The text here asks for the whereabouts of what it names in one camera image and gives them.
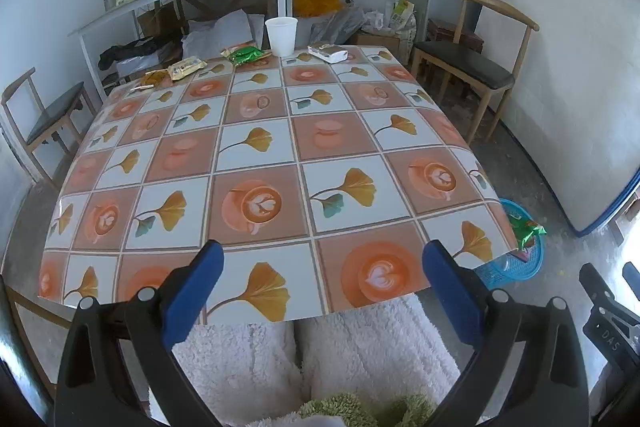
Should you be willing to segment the wooden chair black seat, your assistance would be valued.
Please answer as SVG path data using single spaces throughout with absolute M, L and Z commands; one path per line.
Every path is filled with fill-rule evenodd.
M 518 49 L 518 56 L 516 57 L 511 72 L 508 72 L 502 66 L 489 60 L 486 56 L 467 46 L 462 46 L 460 43 L 466 8 L 469 2 L 476 3 L 483 8 L 509 17 L 511 20 L 516 20 L 526 27 L 523 40 Z M 492 132 L 495 131 L 497 124 L 500 122 L 504 109 L 506 108 L 506 103 L 510 100 L 515 81 L 518 79 L 518 74 L 524 62 L 530 36 L 533 31 L 538 31 L 539 29 L 539 25 L 534 20 L 517 8 L 514 8 L 513 5 L 502 0 L 462 0 L 452 41 L 423 41 L 416 43 L 413 46 L 411 75 L 413 75 L 414 78 L 418 78 L 419 70 L 423 63 L 434 65 L 445 72 L 436 98 L 437 103 L 440 103 L 444 98 L 451 77 L 462 80 L 469 87 L 480 92 L 482 95 L 480 105 L 477 107 L 471 126 L 465 137 L 465 142 L 468 144 L 472 143 L 477 129 L 480 127 L 480 121 L 488 109 L 491 98 L 495 94 L 501 94 L 501 100 L 495 111 L 494 119 L 491 121 L 485 136 L 485 140 L 488 141 Z

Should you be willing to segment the green snack bag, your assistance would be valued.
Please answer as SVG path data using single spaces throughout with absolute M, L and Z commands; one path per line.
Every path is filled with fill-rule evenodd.
M 520 251 L 534 246 L 537 237 L 547 234 L 542 225 L 526 216 L 509 213 L 508 219 Z

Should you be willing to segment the white paper cup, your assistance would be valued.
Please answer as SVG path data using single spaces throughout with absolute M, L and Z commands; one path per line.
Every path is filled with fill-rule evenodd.
M 287 16 L 266 20 L 270 50 L 274 56 L 287 57 L 294 53 L 297 23 L 295 17 Z

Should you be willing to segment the black clothing pile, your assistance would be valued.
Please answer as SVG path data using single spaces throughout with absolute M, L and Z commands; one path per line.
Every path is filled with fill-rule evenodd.
M 116 44 L 116 46 L 111 46 L 100 54 L 99 70 L 107 70 L 113 63 L 128 60 L 128 58 L 153 54 L 174 42 L 175 39 L 171 36 L 152 36 L 134 40 L 127 44 Z

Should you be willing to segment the white mattress blue edge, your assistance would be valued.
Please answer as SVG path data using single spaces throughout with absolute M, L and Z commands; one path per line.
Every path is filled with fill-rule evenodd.
M 503 0 L 532 18 L 503 120 L 579 235 L 639 182 L 639 0 Z

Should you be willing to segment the small green snack packet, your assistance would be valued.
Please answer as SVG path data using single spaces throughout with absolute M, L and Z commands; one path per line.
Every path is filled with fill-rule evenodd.
M 227 60 L 236 67 L 253 64 L 270 56 L 269 51 L 258 49 L 256 46 L 240 46 L 226 54 Z

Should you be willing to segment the orange snack packet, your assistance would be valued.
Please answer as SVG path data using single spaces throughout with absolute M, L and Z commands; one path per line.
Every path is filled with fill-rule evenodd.
M 171 85 L 172 79 L 167 69 L 157 69 L 153 70 L 153 72 L 147 72 L 140 82 L 141 87 L 161 88 Z

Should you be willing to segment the blue trash basket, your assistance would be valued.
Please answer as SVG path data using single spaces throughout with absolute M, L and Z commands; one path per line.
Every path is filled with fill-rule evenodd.
M 501 205 L 506 217 L 509 213 L 512 215 L 526 216 L 532 219 L 532 216 L 522 206 L 510 199 L 500 199 Z M 536 238 L 536 243 L 525 251 L 518 249 L 516 243 L 514 251 L 510 251 L 503 256 L 486 265 L 481 265 L 475 270 L 480 280 L 488 289 L 496 289 L 513 282 L 523 282 L 532 279 L 541 269 L 544 261 L 544 235 Z

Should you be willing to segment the yellow snack packet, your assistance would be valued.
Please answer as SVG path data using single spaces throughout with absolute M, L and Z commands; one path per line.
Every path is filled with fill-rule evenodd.
M 171 81 L 176 82 L 188 77 L 189 75 L 192 75 L 194 72 L 197 72 L 198 70 L 203 69 L 206 66 L 207 64 L 200 58 L 191 56 L 168 66 L 167 72 Z

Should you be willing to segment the patterned tablecloth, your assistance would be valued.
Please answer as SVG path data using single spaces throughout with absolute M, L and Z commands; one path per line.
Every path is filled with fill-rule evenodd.
M 436 239 L 474 269 L 516 246 L 468 144 L 379 46 L 224 60 L 171 87 L 115 89 L 47 228 L 40 297 L 75 306 L 156 287 L 208 241 L 224 266 L 202 320 L 280 322 L 427 286 Z

